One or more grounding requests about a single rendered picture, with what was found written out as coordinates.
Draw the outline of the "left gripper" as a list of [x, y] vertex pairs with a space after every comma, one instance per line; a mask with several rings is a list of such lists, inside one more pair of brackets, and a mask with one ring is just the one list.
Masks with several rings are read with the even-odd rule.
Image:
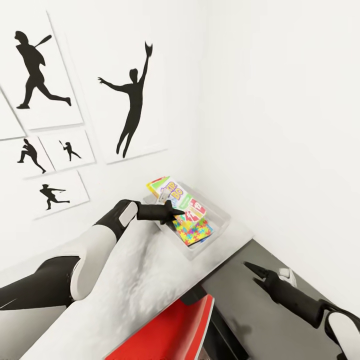
[[161, 225], [176, 221], [177, 219], [174, 216], [185, 214], [183, 210], [174, 209], [170, 200], [166, 200], [164, 205], [150, 204], [149, 206], [149, 221], [159, 221]]

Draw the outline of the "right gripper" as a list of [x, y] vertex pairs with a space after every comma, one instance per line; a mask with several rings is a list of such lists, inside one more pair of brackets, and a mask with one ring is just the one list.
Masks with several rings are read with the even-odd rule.
[[245, 261], [243, 264], [261, 279], [265, 278], [264, 281], [254, 278], [253, 281], [267, 292], [275, 303], [283, 305], [297, 315], [297, 304], [301, 295], [305, 294], [304, 292], [290, 285], [286, 281], [281, 280], [273, 270], [266, 270], [264, 267], [248, 261]]

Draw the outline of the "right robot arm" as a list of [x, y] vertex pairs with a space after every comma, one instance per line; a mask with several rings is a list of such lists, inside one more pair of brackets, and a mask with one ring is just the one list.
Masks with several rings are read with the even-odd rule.
[[279, 276], [273, 270], [245, 261], [243, 263], [261, 279], [254, 278], [270, 298], [301, 317], [316, 330], [321, 326], [325, 310], [324, 331], [339, 345], [342, 353], [337, 360], [360, 360], [360, 317], [339, 308], [324, 299], [315, 300], [297, 289], [297, 281], [290, 268], [281, 268]]

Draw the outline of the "board game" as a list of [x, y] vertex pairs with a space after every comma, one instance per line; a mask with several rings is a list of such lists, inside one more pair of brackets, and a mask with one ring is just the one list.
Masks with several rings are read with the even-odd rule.
[[190, 231], [202, 218], [207, 214], [207, 211], [202, 208], [177, 182], [171, 177], [161, 177], [148, 184], [146, 187], [158, 199], [162, 190], [169, 189], [170, 194], [167, 201], [171, 201], [174, 209], [184, 211], [184, 214], [174, 215], [177, 221]]
[[211, 234], [213, 234], [215, 232], [215, 230], [213, 228], [211, 228], [208, 224], [206, 224], [205, 226], [210, 231]]

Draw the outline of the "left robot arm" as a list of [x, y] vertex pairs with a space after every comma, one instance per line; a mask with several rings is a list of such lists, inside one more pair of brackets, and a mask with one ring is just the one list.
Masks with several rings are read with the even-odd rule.
[[163, 189], [156, 204], [121, 200], [33, 274], [0, 288], [0, 360], [20, 360], [71, 304], [91, 294], [135, 216], [164, 225], [184, 215], [167, 200], [170, 193]]

